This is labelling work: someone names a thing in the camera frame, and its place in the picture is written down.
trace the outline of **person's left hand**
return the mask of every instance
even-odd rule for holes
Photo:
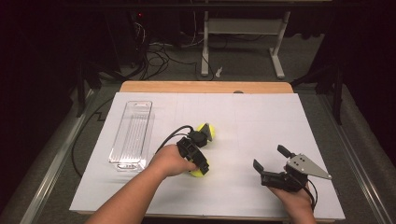
[[[197,166],[183,159],[176,145],[168,145],[161,148],[151,160],[148,168],[163,172],[163,178],[172,175],[180,175],[186,171],[193,171]]]

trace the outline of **white tabletop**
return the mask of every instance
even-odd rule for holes
[[[246,219],[287,218],[276,196],[261,186],[253,159],[268,172],[279,173],[287,159],[277,152],[283,145],[303,153],[326,170],[300,99],[295,93],[143,93],[119,92],[93,150],[70,210],[96,211],[135,173],[117,172],[108,163],[125,104],[151,101],[155,114],[148,159],[161,142],[183,125],[208,122],[215,128],[214,141],[202,148],[209,172],[168,177],[160,185],[148,215],[229,217]],[[175,143],[175,137],[169,143]],[[309,176],[318,189],[317,219],[344,219],[331,180]]]

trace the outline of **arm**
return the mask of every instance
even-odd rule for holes
[[[311,208],[311,199],[308,194],[300,189],[298,192],[287,192],[283,189],[268,188],[283,203],[293,224],[317,223]]]
[[[163,180],[196,168],[180,156],[176,145],[163,147],[144,171],[104,203],[86,223],[141,223]]]

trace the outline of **hand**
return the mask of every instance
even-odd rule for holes
[[[151,160],[148,168],[163,172],[163,178],[172,175],[180,175],[186,171],[196,170],[197,166],[183,159],[176,145],[168,145],[161,148]]]
[[[316,223],[311,208],[311,198],[305,190],[300,189],[297,192],[287,192],[283,189],[268,189],[283,203],[283,207],[293,223]]]

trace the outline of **transparent plastic box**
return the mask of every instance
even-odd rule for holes
[[[108,161],[118,171],[140,172],[146,168],[154,122],[150,101],[126,104]]]

